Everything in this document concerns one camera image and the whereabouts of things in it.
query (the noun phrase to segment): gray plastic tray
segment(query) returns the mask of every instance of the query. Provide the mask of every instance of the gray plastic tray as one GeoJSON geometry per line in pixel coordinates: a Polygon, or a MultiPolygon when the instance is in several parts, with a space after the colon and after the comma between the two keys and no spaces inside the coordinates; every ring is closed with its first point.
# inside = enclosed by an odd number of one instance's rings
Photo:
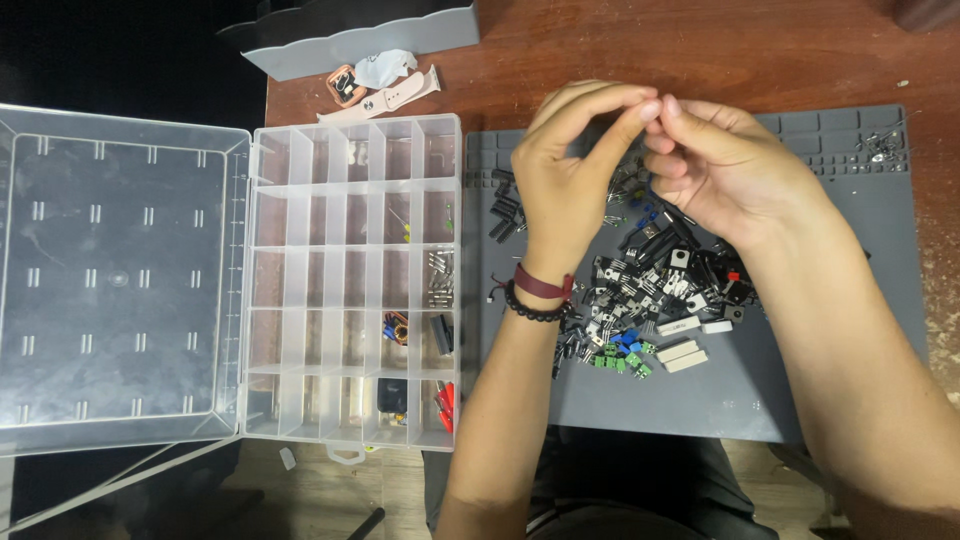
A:
{"type": "MultiPolygon", "coordinates": [[[[805,160],[840,209],[864,249],[887,303],[907,338],[926,363],[926,328],[909,158],[872,163],[857,150],[859,136],[886,133],[904,118],[898,105],[855,109],[814,110],[762,114],[759,121],[805,160]]],[[[902,140],[907,144],[905,123],[902,140]]],[[[590,128],[568,149],[582,156],[602,133],[590,128]]],[[[493,282],[513,275],[517,258],[525,252],[526,233],[516,233],[503,245],[487,237],[497,218],[488,210],[497,181],[494,168],[511,169],[510,155],[523,130],[467,135],[464,173],[464,364],[479,366],[487,357],[499,326],[504,302],[497,294],[486,303],[493,282]]],[[[639,216],[623,207],[628,223],[639,216]]],[[[616,246],[631,229],[603,227],[590,244],[577,276],[587,282],[593,257],[618,255],[616,246]]],[[[713,235],[697,228],[705,246],[713,235]]],[[[820,272],[816,261],[811,272],[820,272]]],[[[829,280],[829,274],[823,279],[829,280]]],[[[699,331],[662,338],[659,345],[695,337],[710,360],[679,373],[668,374],[650,361],[653,374],[636,380],[626,374],[565,362],[550,397],[551,424],[648,431],[762,441],[802,440],[797,413],[773,332],[757,307],[746,308],[744,322],[733,331],[699,331]]],[[[809,352],[820,353],[817,336],[810,336],[809,352]]]]}

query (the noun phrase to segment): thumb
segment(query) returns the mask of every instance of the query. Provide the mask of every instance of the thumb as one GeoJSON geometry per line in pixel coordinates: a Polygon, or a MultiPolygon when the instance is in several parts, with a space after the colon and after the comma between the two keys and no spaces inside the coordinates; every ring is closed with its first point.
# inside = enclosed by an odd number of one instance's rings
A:
{"type": "Polygon", "coordinates": [[[660,123],[671,138],[716,165],[740,163],[753,152],[750,141],[684,110],[670,94],[663,96],[660,123]]]}
{"type": "Polygon", "coordinates": [[[584,158],[584,166],[601,177],[606,175],[609,178],[630,145],[640,136],[643,128],[660,114],[661,109],[659,99],[648,99],[624,110],[584,158]]]}

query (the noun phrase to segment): watch band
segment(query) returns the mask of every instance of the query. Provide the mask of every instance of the watch band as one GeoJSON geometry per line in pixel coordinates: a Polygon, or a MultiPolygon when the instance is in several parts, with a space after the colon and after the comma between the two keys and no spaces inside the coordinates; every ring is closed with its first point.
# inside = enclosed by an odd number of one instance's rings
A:
{"type": "Polygon", "coordinates": [[[399,85],[383,88],[375,94],[368,95],[360,100],[360,103],[349,109],[338,110],[330,114],[317,114],[317,121],[337,122],[373,118],[378,114],[397,110],[411,101],[439,90],[440,80],[437,78],[437,69],[431,65],[425,74],[419,71],[415,72],[399,85]]]}
{"type": "Polygon", "coordinates": [[[516,271],[514,272],[514,283],[538,298],[563,298],[564,302],[567,302],[573,295],[573,276],[564,275],[564,286],[558,287],[527,274],[527,271],[523,269],[523,265],[519,262],[516,264],[516,271]]]}

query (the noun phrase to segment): green terminal block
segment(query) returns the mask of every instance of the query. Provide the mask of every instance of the green terminal block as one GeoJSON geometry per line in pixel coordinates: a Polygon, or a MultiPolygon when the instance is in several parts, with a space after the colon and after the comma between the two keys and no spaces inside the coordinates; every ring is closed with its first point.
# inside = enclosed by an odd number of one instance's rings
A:
{"type": "Polygon", "coordinates": [[[640,364],[636,367],[635,377],[638,379],[646,379],[651,373],[653,372],[647,367],[647,364],[640,364]]]}

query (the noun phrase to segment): wooden table surface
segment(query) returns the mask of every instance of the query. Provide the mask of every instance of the wooden table surface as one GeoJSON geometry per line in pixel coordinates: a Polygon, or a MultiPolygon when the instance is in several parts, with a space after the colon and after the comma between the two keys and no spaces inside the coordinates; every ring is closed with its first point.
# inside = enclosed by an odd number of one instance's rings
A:
{"type": "MultiPolygon", "coordinates": [[[[478,2],[480,44],[419,56],[421,71],[437,65],[443,91],[395,115],[455,112],[465,134],[523,128],[548,92],[582,79],[754,113],[917,111],[908,125],[930,368],[960,407],[960,21],[907,34],[886,0],[478,2]]],[[[323,80],[270,80],[267,125],[337,110],[323,80]]]]}

